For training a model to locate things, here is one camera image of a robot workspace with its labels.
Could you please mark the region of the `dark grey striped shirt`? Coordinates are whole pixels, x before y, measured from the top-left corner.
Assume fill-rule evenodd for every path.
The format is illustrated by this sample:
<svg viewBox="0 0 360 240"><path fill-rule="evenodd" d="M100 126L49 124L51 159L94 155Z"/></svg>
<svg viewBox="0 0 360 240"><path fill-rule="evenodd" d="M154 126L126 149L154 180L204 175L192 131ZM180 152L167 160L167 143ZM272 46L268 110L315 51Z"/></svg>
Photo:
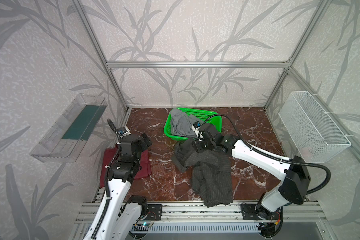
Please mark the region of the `dark grey striped shirt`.
<svg viewBox="0 0 360 240"><path fill-rule="evenodd" d="M230 158L210 150L197 153L192 143L191 138L177 142L171 160L182 173L189 167L193 169L191 187L206 207L232 203L234 199Z"/></svg>

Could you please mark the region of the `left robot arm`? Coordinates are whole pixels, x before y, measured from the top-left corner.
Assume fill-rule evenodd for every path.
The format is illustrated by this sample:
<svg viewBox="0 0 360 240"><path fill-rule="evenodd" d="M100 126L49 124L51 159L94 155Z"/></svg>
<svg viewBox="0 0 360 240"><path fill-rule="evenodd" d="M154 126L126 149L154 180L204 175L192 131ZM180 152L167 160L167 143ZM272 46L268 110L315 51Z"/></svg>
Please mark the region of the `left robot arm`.
<svg viewBox="0 0 360 240"><path fill-rule="evenodd" d="M133 225L147 214L147 199L132 196L123 201L140 170L141 155L152 142L146 134L122 136L109 165L106 166L105 192L85 240L124 240Z"/></svg>

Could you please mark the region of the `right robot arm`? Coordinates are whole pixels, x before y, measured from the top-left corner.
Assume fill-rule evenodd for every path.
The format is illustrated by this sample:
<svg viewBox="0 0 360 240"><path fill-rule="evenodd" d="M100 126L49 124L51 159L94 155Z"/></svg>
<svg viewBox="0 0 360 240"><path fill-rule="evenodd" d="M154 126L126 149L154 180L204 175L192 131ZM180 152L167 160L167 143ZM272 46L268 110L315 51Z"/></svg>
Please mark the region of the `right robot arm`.
<svg viewBox="0 0 360 240"><path fill-rule="evenodd" d="M227 154L267 171L280 181L276 187L264 193L256 205L243 206L245 214L269 220L279 216L284 205L302 205L305 202L311 178L308 166L301 158L290 159L272 154L249 144L240 136L224 136L210 123L202 125L195 122L192 130L198 138L193 143L198 153L214 150Z"/></svg>

